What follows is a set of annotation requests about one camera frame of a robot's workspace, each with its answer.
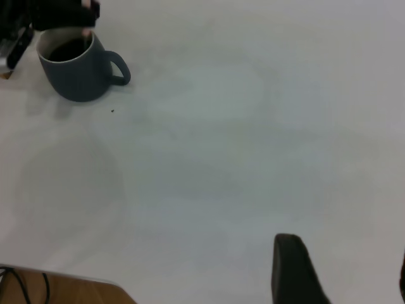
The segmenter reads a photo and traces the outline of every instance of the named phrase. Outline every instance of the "white surface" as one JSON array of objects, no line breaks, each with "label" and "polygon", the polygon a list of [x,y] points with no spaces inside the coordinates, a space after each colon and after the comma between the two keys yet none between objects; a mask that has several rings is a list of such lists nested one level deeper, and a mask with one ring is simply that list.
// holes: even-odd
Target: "white surface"
[{"label": "white surface", "polygon": [[130,86],[69,103],[34,48],[0,82],[1,262],[140,304],[265,304],[295,232],[333,303],[402,303],[404,1],[102,8]]}]

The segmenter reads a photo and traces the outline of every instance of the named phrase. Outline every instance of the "black cable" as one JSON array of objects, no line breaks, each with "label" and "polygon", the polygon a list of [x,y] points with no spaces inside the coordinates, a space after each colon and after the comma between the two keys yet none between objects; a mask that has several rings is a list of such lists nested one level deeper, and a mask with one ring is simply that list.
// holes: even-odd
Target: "black cable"
[{"label": "black cable", "polygon": [[[24,286],[20,276],[14,271],[14,268],[11,267],[0,267],[0,270],[4,270],[1,274],[0,277],[2,277],[3,275],[7,274],[7,273],[11,273],[15,276],[15,278],[17,279],[21,290],[23,292],[25,301],[27,302],[27,304],[31,304],[30,298],[28,296],[28,292],[26,287]],[[49,303],[49,295],[51,294],[50,288],[49,288],[49,281],[48,281],[48,277],[45,273],[42,273],[42,276],[44,277],[44,281],[45,281],[45,285],[46,285],[46,299],[45,299],[45,304]]]},{"label": "black cable", "polygon": [[42,276],[44,277],[45,285],[46,285],[46,299],[45,299],[45,304],[49,303],[49,295],[51,294],[51,290],[49,289],[49,281],[48,281],[48,276],[46,273],[42,273]]},{"label": "black cable", "polygon": [[8,273],[10,272],[11,274],[13,274],[15,276],[15,278],[17,279],[21,290],[23,291],[23,295],[25,298],[25,301],[27,302],[27,304],[31,304],[30,298],[28,297],[28,293],[27,293],[27,289],[25,288],[23,281],[21,281],[20,276],[14,271],[14,269],[9,268],[9,267],[1,267],[2,269],[4,268],[4,270]]}]

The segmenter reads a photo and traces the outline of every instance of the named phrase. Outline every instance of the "coffee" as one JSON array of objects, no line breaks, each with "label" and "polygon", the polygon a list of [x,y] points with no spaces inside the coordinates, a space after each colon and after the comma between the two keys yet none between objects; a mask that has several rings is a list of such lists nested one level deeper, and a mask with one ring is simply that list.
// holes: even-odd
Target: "coffee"
[{"label": "coffee", "polygon": [[48,60],[60,62],[74,59],[83,54],[89,46],[90,43],[85,39],[76,38],[55,49],[51,55],[49,55]]}]

